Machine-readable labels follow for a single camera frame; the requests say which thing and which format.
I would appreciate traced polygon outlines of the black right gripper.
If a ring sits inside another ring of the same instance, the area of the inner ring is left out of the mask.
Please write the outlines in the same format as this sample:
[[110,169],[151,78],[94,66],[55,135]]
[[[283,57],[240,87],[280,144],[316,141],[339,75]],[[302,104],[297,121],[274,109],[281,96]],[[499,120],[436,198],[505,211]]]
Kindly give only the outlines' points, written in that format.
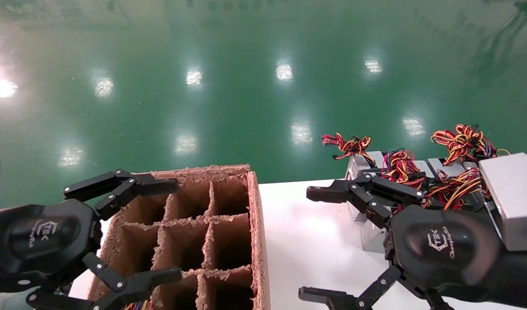
[[304,301],[326,304],[330,310],[371,310],[396,281],[431,310],[451,310],[440,291],[450,286],[478,286],[500,254],[500,238],[488,217],[467,211],[434,211],[421,205],[425,193],[369,173],[356,179],[335,179],[328,187],[309,186],[313,202],[350,202],[378,228],[387,228],[389,205],[409,206],[393,216],[388,251],[393,264],[359,297],[344,291],[299,288]]

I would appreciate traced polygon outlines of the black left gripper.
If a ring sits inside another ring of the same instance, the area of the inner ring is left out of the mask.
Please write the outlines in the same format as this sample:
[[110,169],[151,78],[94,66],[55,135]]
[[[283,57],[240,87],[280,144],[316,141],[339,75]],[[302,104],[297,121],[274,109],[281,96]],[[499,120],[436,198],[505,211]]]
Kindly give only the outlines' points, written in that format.
[[[0,293],[31,287],[57,288],[89,269],[110,288],[97,301],[71,298],[42,289],[27,297],[35,310],[121,310],[146,301],[155,287],[182,279],[180,268],[135,273],[124,280],[94,253],[100,247],[100,220],[108,220],[138,196],[173,194],[175,178],[110,171],[69,185],[55,205],[0,209]],[[84,204],[101,197],[93,206]]]

